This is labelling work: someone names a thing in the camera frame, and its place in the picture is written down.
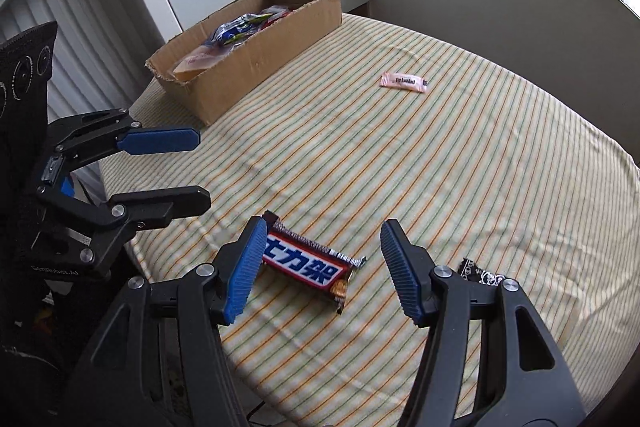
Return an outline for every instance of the pink candy packet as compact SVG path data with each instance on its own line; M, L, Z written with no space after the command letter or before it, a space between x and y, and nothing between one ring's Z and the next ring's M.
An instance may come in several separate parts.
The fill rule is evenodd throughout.
M382 78L380 78L380 86L409 89L417 92L427 91L427 81L423 77L415 76L414 74L383 73Z

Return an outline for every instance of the blue gripper pad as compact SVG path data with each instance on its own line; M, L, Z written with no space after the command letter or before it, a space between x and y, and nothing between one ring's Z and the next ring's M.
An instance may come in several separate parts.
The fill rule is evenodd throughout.
M118 149L132 156L163 152L193 151L200 133L193 128L132 129L118 142Z
M426 315L422 309L420 284L398 238L387 223L383 223L380 228L380 247L391 280L396 287L402 311L413 319L414 323L420 323Z
M236 317L244 311L249 292L254 285L258 268L262 263L262 254L267 245L267 223L260 219L247 241L240 259L236 264L226 289L226 304L223 315L228 324L233 324Z
M71 176L67 176L62 182L62 186L60 187L60 192L62 192L65 196L69 196L73 198L76 195L76 191L74 189L74 181L71 179Z

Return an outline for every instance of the candy wrapper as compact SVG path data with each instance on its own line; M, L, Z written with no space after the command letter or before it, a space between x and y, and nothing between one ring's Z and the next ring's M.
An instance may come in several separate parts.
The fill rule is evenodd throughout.
M181 82L192 80L212 68L251 35L290 13L286 6L270 6L258 14L245 13L231 22L221 24L207 40L178 61L172 71L173 76Z
M410 91L426 92L427 81L421 76L402 73L383 73L380 86L394 89L408 89Z
M467 259L466 257L462 260L462 263L460 263L458 274L462 279L467 281L479 282L489 286L498 286L505 279L504 275L483 270L471 259Z
M262 218L267 222L268 230L262 261L336 302L337 312L342 313L349 279L367 258L352 259L292 232L268 210Z

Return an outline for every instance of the candy bar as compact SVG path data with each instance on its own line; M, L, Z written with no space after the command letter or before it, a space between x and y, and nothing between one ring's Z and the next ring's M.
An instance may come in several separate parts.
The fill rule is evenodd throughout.
M364 265L367 258L352 259L292 232L268 210L262 218L268 229L267 247L262 256L264 263L323 292L337 303L337 312L341 313L351 274Z

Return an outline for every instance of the striped bed sheet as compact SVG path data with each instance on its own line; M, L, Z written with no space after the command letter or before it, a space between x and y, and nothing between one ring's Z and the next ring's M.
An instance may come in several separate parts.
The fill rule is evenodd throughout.
M423 76L425 94L380 87ZM345 15L336 31L209 128L153 81L145 126L202 131L191 153L101 162L107 193L198 184L202 217L138 234L148 278L180 277L269 209L294 231L369 262L344 313L262 269L244 314L221 328L241 378L301 426L395 425L426 330L402 314L380 252L395 217L437 264L463 257L517 279L562 349L584 405L611 388L640 339L639 171L620 146L496 64L405 28ZM459 413L478 375L469 331Z

